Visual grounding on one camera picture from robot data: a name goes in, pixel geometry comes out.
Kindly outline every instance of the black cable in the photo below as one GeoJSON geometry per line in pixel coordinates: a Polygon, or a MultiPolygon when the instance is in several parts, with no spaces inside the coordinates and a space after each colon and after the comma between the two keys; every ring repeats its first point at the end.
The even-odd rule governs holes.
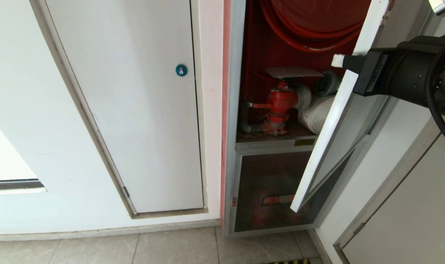
{"type": "Polygon", "coordinates": [[[440,62],[440,60],[442,59],[442,57],[444,57],[444,55],[445,55],[445,45],[436,54],[436,57],[434,57],[431,66],[428,68],[425,79],[425,96],[429,111],[431,112],[434,122],[436,122],[437,127],[439,127],[439,130],[445,137],[445,122],[444,119],[442,118],[442,115],[437,109],[436,101],[434,100],[434,95],[431,88],[436,67],[440,62]]]}

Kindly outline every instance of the white door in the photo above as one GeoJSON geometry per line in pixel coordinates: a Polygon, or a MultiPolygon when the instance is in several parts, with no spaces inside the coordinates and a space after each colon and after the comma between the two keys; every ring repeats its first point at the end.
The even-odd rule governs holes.
{"type": "MultiPolygon", "coordinates": [[[[395,47],[411,37],[410,31],[425,12],[427,0],[395,1],[372,0],[363,24],[354,55],[365,55],[375,47],[395,47]]],[[[353,95],[358,74],[347,70],[336,94],[325,125],[315,143],[312,155],[301,178],[291,209],[299,211],[302,205],[332,175],[334,169],[372,129],[387,97],[353,95]]]]}
{"type": "Polygon", "coordinates": [[[445,264],[442,135],[343,252],[351,264],[445,264]]]}
{"type": "Polygon", "coordinates": [[[135,210],[202,208],[189,0],[46,5],[135,210]]]}

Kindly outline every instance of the baseboard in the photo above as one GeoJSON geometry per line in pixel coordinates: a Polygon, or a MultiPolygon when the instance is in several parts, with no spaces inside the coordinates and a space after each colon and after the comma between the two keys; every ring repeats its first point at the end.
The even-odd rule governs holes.
{"type": "Polygon", "coordinates": [[[220,225],[219,219],[172,223],[172,224],[153,224],[141,227],[124,227],[100,230],[76,231],[76,232],[55,232],[55,233],[37,233],[37,234],[0,234],[0,241],[28,241],[28,240],[48,240],[48,239],[73,239],[101,236],[115,236],[138,234],[148,232],[172,231],[180,229],[192,229],[201,227],[217,227],[220,225]]]}
{"type": "Polygon", "coordinates": [[[309,229],[307,232],[309,233],[313,245],[316,247],[318,254],[320,255],[320,258],[322,259],[323,264],[332,264],[332,260],[330,259],[330,257],[328,257],[327,251],[323,247],[323,244],[320,241],[320,238],[318,237],[317,233],[315,232],[315,229],[309,229]]]}

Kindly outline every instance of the door hinge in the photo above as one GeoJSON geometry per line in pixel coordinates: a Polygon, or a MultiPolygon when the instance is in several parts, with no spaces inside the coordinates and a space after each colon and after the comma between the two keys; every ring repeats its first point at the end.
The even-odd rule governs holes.
{"type": "Polygon", "coordinates": [[[356,235],[357,233],[359,233],[361,231],[361,229],[363,229],[363,227],[365,226],[365,223],[360,224],[354,231],[353,231],[353,235],[356,235]]]}
{"type": "Polygon", "coordinates": [[[126,187],[123,187],[123,191],[125,192],[126,196],[130,198],[130,193],[128,192],[128,189],[126,189],[126,187]]]}

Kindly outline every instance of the gray tile floor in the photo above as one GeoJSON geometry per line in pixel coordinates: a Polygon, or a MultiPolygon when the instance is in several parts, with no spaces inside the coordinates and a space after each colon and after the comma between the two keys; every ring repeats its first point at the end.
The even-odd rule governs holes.
{"type": "Polygon", "coordinates": [[[44,241],[0,242],[0,264],[322,264],[308,233],[224,239],[219,227],[44,241]]]}

